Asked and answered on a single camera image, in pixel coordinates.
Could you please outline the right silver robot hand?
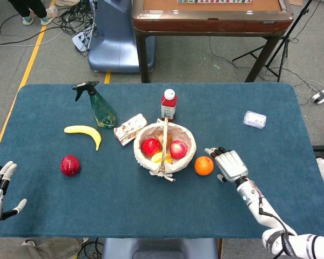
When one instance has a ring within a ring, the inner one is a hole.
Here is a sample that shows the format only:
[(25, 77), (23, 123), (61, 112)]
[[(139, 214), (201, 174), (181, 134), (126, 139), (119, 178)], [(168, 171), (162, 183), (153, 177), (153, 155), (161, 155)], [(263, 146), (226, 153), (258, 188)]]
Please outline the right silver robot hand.
[(236, 151), (229, 151), (223, 147), (205, 148), (205, 152), (214, 159), (221, 173), (217, 178), (221, 182), (236, 183), (248, 176), (248, 169)]

